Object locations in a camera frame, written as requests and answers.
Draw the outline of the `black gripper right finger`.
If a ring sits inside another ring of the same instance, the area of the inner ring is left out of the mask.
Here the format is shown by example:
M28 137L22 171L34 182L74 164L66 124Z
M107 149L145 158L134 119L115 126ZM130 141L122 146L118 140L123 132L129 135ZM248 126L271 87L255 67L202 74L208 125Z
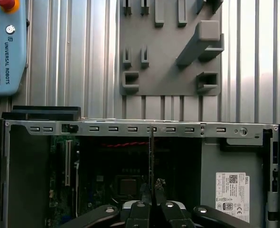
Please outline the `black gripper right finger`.
M165 196L164 179L154 183L154 227L156 228L249 228L250 224L224 212L200 205L187 211L178 201L170 201Z

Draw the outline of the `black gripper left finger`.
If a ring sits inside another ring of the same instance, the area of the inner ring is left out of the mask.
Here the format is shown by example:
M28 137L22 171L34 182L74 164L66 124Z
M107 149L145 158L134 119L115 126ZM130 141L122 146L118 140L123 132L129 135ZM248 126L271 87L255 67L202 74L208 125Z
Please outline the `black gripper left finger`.
M62 225L61 228L148 228L151 213L151 190L140 187L140 200L131 200L122 208L102 205Z

